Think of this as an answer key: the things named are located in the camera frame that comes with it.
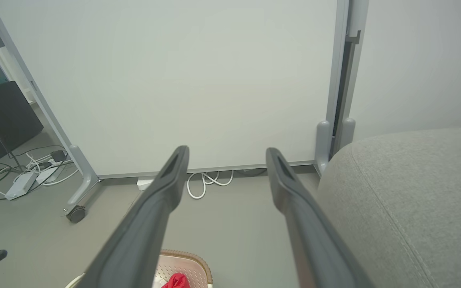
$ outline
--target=whiteboard frame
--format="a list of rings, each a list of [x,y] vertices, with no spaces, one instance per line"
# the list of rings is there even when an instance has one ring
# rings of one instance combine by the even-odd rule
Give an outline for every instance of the whiteboard frame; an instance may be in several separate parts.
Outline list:
[[[364,34],[366,31],[367,12],[369,0],[356,0],[354,6],[350,8],[349,27],[347,31],[348,37],[355,38],[349,56],[351,61],[348,63],[348,71],[344,83],[344,92],[342,95],[341,112],[337,119],[337,131],[335,133],[335,141],[333,144],[333,154],[337,153],[342,147],[351,143],[353,140],[353,131],[355,130],[355,120],[349,118],[351,101],[353,99],[353,91],[355,91],[355,82],[357,81],[357,73],[359,71],[360,55],[362,53],[362,43],[364,42]]]
[[[337,93],[339,89],[339,82],[340,82],[340,73],[341,73],[341,65],[342,65],[342,58],[343,58],[343,50],[344,50],[344,41],[345,41],[345,31],[347,27],[347,22],[348,22],[348,6],[349,6],[349,0],[337,0],[337,10],[336,10],[336,20],[335,20],[335,39],[334,39],[334,45],[333,45],[333,59],[332,59],[332,65],[331,65],[331,83],[329,87],[329,94],[328,94],[328,102],[327,102],[327,114],[326,114],[326,121],[330,122],[333,126],[333,122],[335,119],[335,109],[337,105]],[[37,96],[37,103],[40,106],[40,109],[44,112],[46,115],[46,118],[50,122],[51,126],[53,126],[53,130],[57,134],[58,138],[62,142],[62,144],[66,147],[67,151],[72,155],[70,151],[70,146],[73,145],[73,143],[70,141],[70,139],[66,136],[66,133],[64,132],[62,126],[59,124],[57,118],[55,117],[53,111],[49,107],[49,104],[47,103],[46,99],[44,98],[44,95],[42,95],[40,91],[40,84],[37,84],[33,80],[33,76],[31,75],[30,71],[26,67],[26,64],[24,63],[24,60],[20,56],[17,47],[15,46],[14,42],[11,39],[11,36],[9,35],[7,29],[5,28],[4,24],[2,23],[2,20],[0,18],[0,34],[1,38],[3,39],[8,51],[10,51],[18,61],[18,64],[24,71],[24,74],[26,75],[27,80],[29,81],[31,87],[35,90],[36,96]],[[328,142],[328,147],[330,147],[331,141],[332,141],[332,135],[321,135],[320,137],[324,139],[320,139],[319,142]],[[83,167],[80,166],[78,161],[73,157],[74,162],[79,168],[79,170],[82,172],[84,175],[85,171],[93,171],[92,167]],[[301,162],[290,162],[289,163],[292,166],[301,166],[301,165],[315,165],[315,160],[309,160],[309,161],[301,161]],[[191,169],[188,170],[189,173],[194,173],[194,172],[211,172],[211,171],[222,171],[222,170],[240,170],[240,169],[250,169],[250,168],[265,168],[264,164],[258,164],[258,165],[245,165],[245,166],[226,166],[226,167],[216,167],[216,168],[210,168],[210,169],[202,169],[202,168],[197,168],[197,169]],[[137,177],[137,176],[155,176],[157,172],[143,172],[143,173],[125,173],[125,174],[108,174],[108,175],[97,175],[98,178],[123,178],[123,177]]]

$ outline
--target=computer case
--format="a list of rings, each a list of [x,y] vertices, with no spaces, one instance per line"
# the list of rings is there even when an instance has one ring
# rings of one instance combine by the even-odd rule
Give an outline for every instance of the computer case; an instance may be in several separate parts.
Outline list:
[[[38,135],[44,126],[14,81],[0,84],[0,139],[8,151]],[[0,158],[6,151],[0,142]]]

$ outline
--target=plastic basket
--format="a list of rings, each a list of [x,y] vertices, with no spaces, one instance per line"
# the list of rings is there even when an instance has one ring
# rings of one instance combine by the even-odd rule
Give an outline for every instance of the plastic basket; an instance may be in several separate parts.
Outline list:
[[[175,273],[185,274],[190,288],[212,288],[211,270],[204,259],[192,253],[161,250],[155,276],[168,282]],[[76,277],[65,288],[75,287],[83,275]]]

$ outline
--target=gray sofa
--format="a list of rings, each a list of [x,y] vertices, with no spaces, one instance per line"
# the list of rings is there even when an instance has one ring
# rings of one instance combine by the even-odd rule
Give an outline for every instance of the gray sofa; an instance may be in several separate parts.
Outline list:
[[[377,287],[461,287],[461,128],[354,142],[315,200]]]

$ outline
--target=red fabric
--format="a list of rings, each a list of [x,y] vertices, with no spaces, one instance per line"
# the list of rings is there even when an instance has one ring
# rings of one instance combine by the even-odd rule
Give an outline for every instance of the red fabric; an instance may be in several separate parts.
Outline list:
[[[162,288],[190,288],[190,283],[185,274],[175,273]]]

